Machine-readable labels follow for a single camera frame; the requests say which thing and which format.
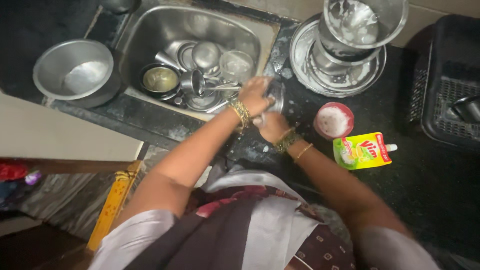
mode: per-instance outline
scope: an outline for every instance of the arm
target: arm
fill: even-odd
[[[289,126],[278,113],[266,115],[266,124],[260,127],[260,133],[269,142],[276,142]],[[288,154],[296,159],[308,145],[299,140],[289,147]],[[394,212],[367,185],[314,147],[305,151],[297,164],[322,192],[329,206],[337,211],[354,239],[367,226],[386,227],[411,237]]]
[[[260,114],[270,104],[270,99],[263,98],[270,80],[253,78],[241,90],[239,100],[251,116]],[[167,209],[181,217],[193,186],[239,123],[237,113],[229,107],[180,143],[145,176],[112,229],[152,209]]]

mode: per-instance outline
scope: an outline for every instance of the red cloth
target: red cloth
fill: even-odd
[[[24,178],[28,174],[28,167],[17,161],[0,160],[0,182]]]

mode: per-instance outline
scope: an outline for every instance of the woman's left hand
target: woman's left hand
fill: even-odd
[[[250,116],[259,115],[275,102],[272,97],[264,98],[264,93],[272,80],[272,77],[254,77],[240,90],[239,100],[247,107]]]

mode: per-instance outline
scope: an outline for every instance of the woman's right hand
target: woman's right hand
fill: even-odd
[[[272,144],[278,142],[290,129],[285,116],[276,111],[264,113],[263,121],[256,123],[254,120],[253,124],[258,127],[262,137]]]

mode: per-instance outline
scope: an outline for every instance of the woman's hand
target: woman's hand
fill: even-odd
[[[285,117],[276,111],[264,113],[263,121],[260,123],[253,121],[253,124],[258,127],[263,138],[270,143],[278,142],[290,129]]]
[[[272,80],[272,77],[254,77],[240,90],[239,100],[247,107],[250,116],[259,115],[274,103],[274,98],[264,98],[267,86]]]

